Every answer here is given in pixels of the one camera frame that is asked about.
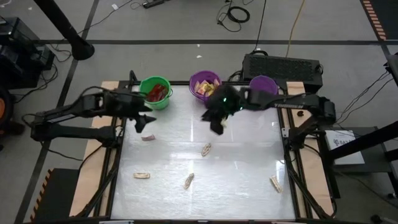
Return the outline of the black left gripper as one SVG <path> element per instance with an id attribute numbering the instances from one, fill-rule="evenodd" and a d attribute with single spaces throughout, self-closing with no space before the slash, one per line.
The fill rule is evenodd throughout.
<path id="1" fill-rule="evenodd" d="M 139 114 L 140 112 L 152 111 L 145 105 L 144 96 L 141 93 L 120 90 L 119 96 L 122 101 L 119 109 L 119 117 L 130 120 L 135 119 L 136 123 L 134 127 L 137 133 L 143 131 L 146 122 L 153 122 L 156 120 L 154 117 Z"/>

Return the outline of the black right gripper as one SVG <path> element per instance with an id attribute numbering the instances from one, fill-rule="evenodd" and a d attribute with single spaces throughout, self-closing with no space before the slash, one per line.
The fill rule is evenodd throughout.
<path id="1" fill-rule="evenodd" d="M 202 121 L 211 122 L 211 130 L 217 135 L 224 132 L 223 120 L 220 117 L 228 117 L 241 111 L 241 96 L 239 91 L 231 85 L 220 85 L 207 99 L 207 111 L 201 116 Z"/>

